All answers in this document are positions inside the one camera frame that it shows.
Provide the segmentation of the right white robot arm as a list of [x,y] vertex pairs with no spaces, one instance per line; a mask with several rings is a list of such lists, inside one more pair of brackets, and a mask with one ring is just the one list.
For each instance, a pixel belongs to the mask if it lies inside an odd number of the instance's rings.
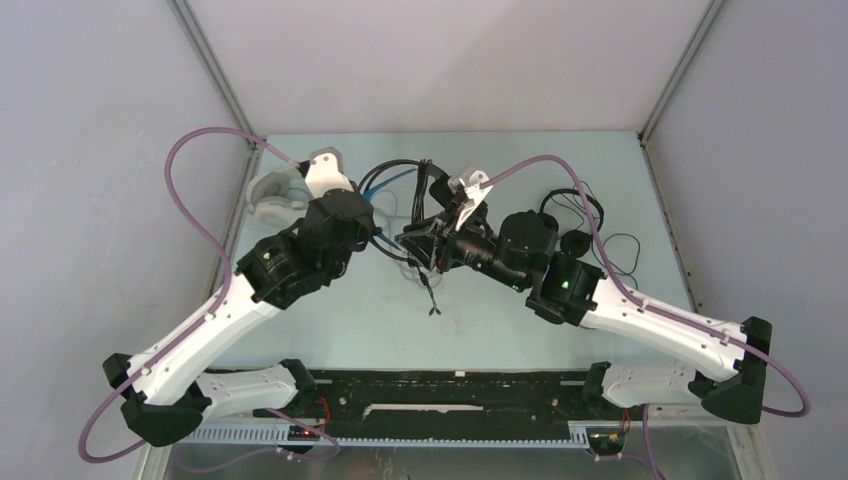
[[698,404],[726,421],[759,423],[767,366],[755,353],[770,347],[770,322],[756,316],[720,321],[620,288],[600,268],[557,251],[557,239],[532,210],[507,216],[499,232],[479,216],[455,227],[443,213],[395,238],[430,270],[469,267],[527,291],[526,306],[552,324],[612,332],[674,357],[642,367],[593,364],[581,392],[591,416],[643,404]]

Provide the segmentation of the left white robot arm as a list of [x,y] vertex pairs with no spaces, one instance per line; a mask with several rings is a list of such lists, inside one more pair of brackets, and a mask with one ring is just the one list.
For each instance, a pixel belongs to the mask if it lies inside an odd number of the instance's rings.
[[259,370],[210,373],[208,367],[266,320],[344,275],[376,226],[372,204],[335,189],[309,202],[290,229],[258,241],[226,285],[191,318],[147,351],[114,354],[104,363],[110,384],[127,387],[121,413],[147,443],[171,445],[203,422],[260,409],[304,416],[316,403],[315,382],[299,360]]

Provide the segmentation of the small black on-ear headphones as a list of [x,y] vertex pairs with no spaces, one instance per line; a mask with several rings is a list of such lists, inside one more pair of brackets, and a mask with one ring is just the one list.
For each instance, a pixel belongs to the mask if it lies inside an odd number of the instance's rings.
[[[558,248],[560,252],[575,259],[582,259],[591,252],[596,262],[599,265],[602,265],[603,261],[595,243],[596,236],[591,232],[591,228],[589,226],[589,218],[592,218],[596,222],[598,230],[601,231],[606,217],[605,210],[601,202],[595,196],[592,187],[586,181],[581,181],[581,185],[586,193],[587,203],[590,205],[589,209],[587,209],[583,204],[580,194],[576,188],[576,184],[573,184],[571,187],[555,188],[550,190],[542,198],[538,213],[547,224],[551,224],[558,232]],[[553,203],[556,206],[566,209],[571,214],[575,215],[579,222],[574,226],[566,225],[565,227],[561,227],[557,219],[545,211],[549,203]],[[608,251],[608,244],[611,241],[624,239],[631,240],[635,244],[633,262],[630,267],[623,267],[617,264],[614,261],[612,254]],[[641,258],[641,241],[631,233],[618,232],[602,235],[602,245],[604,246],[604,250],[607,252],[607,256],[615,273],[623,279],[628,286],[638,288],[639,282],[635,274],[638,270]]]

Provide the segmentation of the black headset with blue band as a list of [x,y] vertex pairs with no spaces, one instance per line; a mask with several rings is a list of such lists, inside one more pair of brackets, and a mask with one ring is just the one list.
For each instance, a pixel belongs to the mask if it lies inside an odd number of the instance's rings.
[[430,316],[441,313],[434,294],[441,274],[429,269],[425,261],[415,259],[394,235],[402,225],[425,219],[429,188],[446,178],[447,174],[430,159],[393,159],[373,167],[357,185],[358,191],[370,202],[380,194],[392,199],[391,208],[374,208],[381,231],[370,241],[375,253],[364,263],[367,271],[363,278],[374,290],[397,287],[402,279],[426,290],[432,303]]

